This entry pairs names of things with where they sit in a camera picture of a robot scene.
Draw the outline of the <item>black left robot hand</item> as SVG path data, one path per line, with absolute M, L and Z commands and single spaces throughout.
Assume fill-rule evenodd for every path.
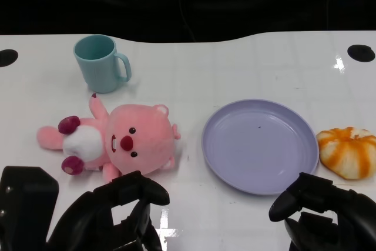
M 5 167 L 1 250 L 161 250 L 150 206 L 166 206 L 170 197 L 139 171 L 81 195 L 50 232 L 58 193 L 58 182 L 39 167 Z

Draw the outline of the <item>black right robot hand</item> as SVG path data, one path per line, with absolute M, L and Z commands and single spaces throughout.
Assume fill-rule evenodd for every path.
M 328 179 L 300 173 L 268 215 L 284 222 L 290 250 L 375 250 L 375 202 Z

